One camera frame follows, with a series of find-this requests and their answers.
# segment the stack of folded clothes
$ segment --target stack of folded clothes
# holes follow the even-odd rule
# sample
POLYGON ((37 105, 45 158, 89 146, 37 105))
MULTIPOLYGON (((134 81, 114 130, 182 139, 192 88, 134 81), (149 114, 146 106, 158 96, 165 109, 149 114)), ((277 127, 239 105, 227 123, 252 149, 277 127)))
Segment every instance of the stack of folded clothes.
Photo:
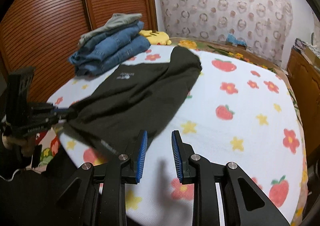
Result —
POLYGON ((129 58, 146 51, 150 42, 139 35, 142 14, 114 13, 107 23, 81 35, 80 49, 69 57, 76 75, 100 75, 129 58))

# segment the patterned curtain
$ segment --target patterned curtain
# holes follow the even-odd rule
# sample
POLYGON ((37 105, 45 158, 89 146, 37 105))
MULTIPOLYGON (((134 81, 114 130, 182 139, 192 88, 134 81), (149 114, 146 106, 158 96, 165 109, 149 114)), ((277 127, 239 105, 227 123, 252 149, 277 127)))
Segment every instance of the patterned curtain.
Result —
POLYGON ((290 0, 161 0, 170 37, 223 43, 232 33, 276 65, 293 20, 290 0))

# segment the bed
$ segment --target bed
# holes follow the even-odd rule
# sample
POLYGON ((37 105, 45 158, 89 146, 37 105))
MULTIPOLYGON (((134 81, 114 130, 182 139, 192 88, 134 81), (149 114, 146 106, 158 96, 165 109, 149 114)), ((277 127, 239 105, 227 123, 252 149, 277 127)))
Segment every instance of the bed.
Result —
MULTIPOLYGON (((148 226, 191 225, 193 187, 179 184, 172 154, 170 135, 177 129, 185 143, 211 162, 238 163, 291 225, 297 225, 307 199, 308 177, 299 109, 285 74, 239 48, 182 38, 173 38, 171 46, 152 45, 124 64, 169 62, 175 45, 198 55, 203 70, 175 117, 149 147, 141 183, 127 185, 127 216, 148 226)), ((93 93, 115 69, 96 78, 75 77, 48 101, 69 107, 93 93)), ((76 166, 106 162, 63 130, 55 132, 76 166)), ((42 165, 58 151, 55 132, 41 141, 42 165)))

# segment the red flower print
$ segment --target red flower print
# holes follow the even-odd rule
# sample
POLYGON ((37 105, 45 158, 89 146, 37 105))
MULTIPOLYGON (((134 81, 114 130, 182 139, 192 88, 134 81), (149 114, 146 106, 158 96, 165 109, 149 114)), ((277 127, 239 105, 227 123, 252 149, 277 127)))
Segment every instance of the red flower print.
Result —
POLYGON ((268 89, 271 91, 271 92, 275 92, 275 93, 279 93, 279 87, 277 87, 274 83, 272 83, 271 81, 267 82, 267 81, 264 81, 264 84, 266 86, 268 86, 268 89))
POLYGON ((55 136, 55 138, 50 143, 50 149, 53 157, 56 155, 56 153, 58 153, 59 146, 60 146, 60 141, 58 137, 55 136))
POLYGON ((233 83, 222 82, 222 84, 220 86, 220 90, 225 90, 227 92, 227 94, 237 94, 238 93, 238 89, 236 89, 236 86, 233 83))
POLYGON ((59 104, 63 101, 63 97, 59 97, 54 104, 59 104))
POLYGON ((251 74, 256 75, 257 77, 260 77, 260 76, 261 76, 258 72, 253 71, 253 70, 251 71, 251 74))
POLYGON ((248 84, 251 88, 258 88, 258 89, 259 89, 259 86, 257 85, 256 82, 253 82, 253 81, 249 80, 249 81, 247 82, 247 84, 248 84))
POLYGON ((107 160, 103 156, 101 156, 98 152, 94 151, 92 148, 87 149, 83 153, 83 161, 90 162, 94 166, 107 163, 107 160))
POLYGON ((253 178, 251 178, 252 179, 252 181, 254 181, 254 183, 257 185, 257 186, 259 186, 259 188, 262 190, 262 185, 260 185, 260 184, 258 184, 258 179, 257 178, 255 178, 255 177, 253 177, 253 178))
POLYGON ((171 181, 171 185, 174 188, 171 193, 171 197, 174 200, 184 199, 193 200, 193 184, 181 184, 178 178, 171 181))
POLYGON ((300 142, 296 138, 296 134, 293 130, 283 130, 285 138, 283 139, 283 146, 290 148, 293 154, 296 153, 296 148, 300 146, 300 142))
POLYGON ((161 56, 159 54, 147 55, 145 60, 155 61, 158 58, 161 58, 161 56))

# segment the white wall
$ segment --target white wall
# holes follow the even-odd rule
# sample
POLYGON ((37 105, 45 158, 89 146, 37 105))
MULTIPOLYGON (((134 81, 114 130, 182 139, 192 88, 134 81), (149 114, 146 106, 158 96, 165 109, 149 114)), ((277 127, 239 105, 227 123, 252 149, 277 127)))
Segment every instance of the white wall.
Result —
POLYGON ((165 31, 164 22, 162 18, 162 11, 161 11, 161 2, 160 0, 155 0, 155 3, 156 3, 158 31, 165 31))
POLYGON ((315 23, 312 9, 306 0, 291 0, 293 11, 293 22, 289 35, 287 36, 282 53, 281 68, 286 69, 290 57, 291 48, 296 38, 305 42, 311 42, 311 34, 314 32, 315 23))
MULTIPOLYGON (((156 1, 156 13, 158 30, 165 31, 164 22, 162 18, 161 2, 156 1)), ((293 22, 289 35, 284 43, 282 53, 281 68, 286 69, 290 57, 291 48, 294 45, 296 38, 300 38, 308 43, 311 42, 311 34, 314 32, 314 19, 312 9, 306 0, 291 0, 293 11, 293 22)))

